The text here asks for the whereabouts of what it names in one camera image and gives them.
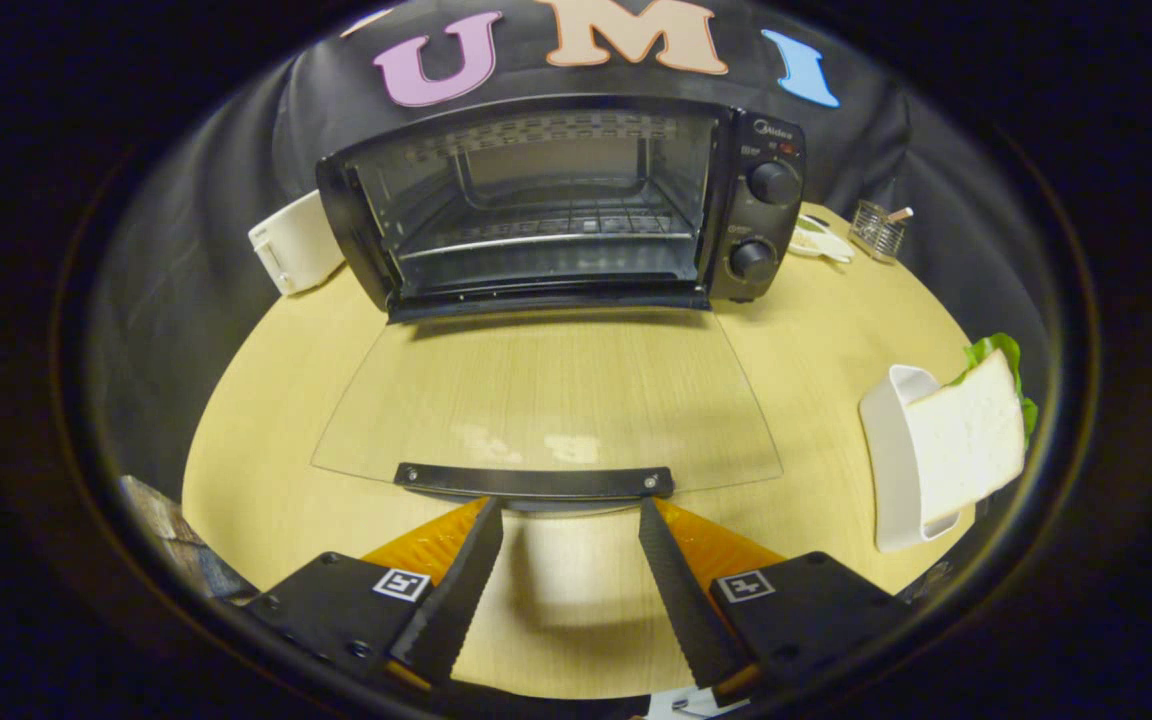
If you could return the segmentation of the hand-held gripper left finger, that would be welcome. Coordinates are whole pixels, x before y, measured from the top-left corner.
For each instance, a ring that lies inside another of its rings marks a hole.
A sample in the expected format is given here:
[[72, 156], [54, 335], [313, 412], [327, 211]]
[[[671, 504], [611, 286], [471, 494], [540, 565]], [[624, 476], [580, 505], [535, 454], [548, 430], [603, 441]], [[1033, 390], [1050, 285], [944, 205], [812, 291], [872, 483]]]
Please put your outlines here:
[[433, 694], [492, 577], [502, 510], [499, 498], [476, 498], [361, 559], [325, 551], [243, 611], [347, 679]]

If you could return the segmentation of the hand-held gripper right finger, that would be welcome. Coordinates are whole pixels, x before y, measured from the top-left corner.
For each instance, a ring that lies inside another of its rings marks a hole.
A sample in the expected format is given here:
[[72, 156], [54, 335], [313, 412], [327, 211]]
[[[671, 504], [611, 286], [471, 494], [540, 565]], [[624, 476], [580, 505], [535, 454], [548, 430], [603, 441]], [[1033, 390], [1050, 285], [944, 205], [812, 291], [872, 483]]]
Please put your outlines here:
[[641, 501], [639, 543], [695, 683], [718, 702], [799, 691], [914, 614], [823, 551], [786, 558], [664, 501]]

